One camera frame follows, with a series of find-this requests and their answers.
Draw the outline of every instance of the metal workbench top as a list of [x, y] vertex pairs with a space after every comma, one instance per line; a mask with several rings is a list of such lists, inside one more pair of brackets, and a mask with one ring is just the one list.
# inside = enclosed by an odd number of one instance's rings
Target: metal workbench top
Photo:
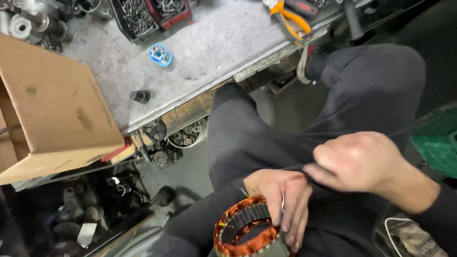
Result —
[[[130, 43], [114, 19], [73, 19], [74, 40], [63, 55], [91, 67], [120, 130], [128, 133], [292, 43], [261, 0], [202, 0], [192, 18], [195, 23], [177, 24], [142, 46]], [[151, 61], [149, 47], [156, 42], [173, 53], [169, 67]], [[140, 89], [151, 92], [147, 104], [129, 99]]]

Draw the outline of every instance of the screwdriver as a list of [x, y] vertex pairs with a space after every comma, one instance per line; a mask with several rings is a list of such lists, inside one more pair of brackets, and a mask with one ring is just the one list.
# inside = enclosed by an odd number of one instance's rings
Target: screwdriver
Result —
[[303, 17], [314, 19], [319, 13], [319, 8], [305, 0], [285, 0], [287, 7]]

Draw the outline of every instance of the hand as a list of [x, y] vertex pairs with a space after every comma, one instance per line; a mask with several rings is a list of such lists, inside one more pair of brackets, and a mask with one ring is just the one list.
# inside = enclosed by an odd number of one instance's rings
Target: hand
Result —
[[313, 155], [318, 165], [303, 171], [316, 182], [338, 191], [374, 193], [409, 213], [430, 207], [440, 190], [381, 133], [343, 135], [318, 145]]
[[251, 196], [265, 197], [273, 226], [281, 225], [285, 242], [292, 252], [297, 252], [302, 246], [308, 200], [313, 191], [305, 175], [297, 171], [258, 170], [244, 179], [244, 187]]

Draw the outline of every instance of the solder wire spool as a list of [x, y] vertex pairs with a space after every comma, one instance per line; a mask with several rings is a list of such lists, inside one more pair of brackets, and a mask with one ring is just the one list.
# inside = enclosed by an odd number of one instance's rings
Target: solder wire spool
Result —
[[173, 60], [173, 55], [162, 45], [162, 44], [154, 44], [150, 51], [149, 56], [151, 60], [156, 62], [161, 67], [166, 67], [170, 65], [171, 61]]
[[[260, 223], [270, 223], [255, 238], [238, 245], [240, 238]], [[293, 257], [278, 227], [271, 224], [263, 196], [257, 195], [230, 207], [216, 223], [214, 250], [219, 257]]]

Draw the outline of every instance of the blue solder spool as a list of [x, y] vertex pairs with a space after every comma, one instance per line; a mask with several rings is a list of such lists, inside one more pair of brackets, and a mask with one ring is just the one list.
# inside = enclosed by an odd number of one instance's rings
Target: blue solder spool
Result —
[[170, 65], [173, 60], [173, 55], [161, 44], [153, 45], [149, 51], [149, 56], [161, 67]]

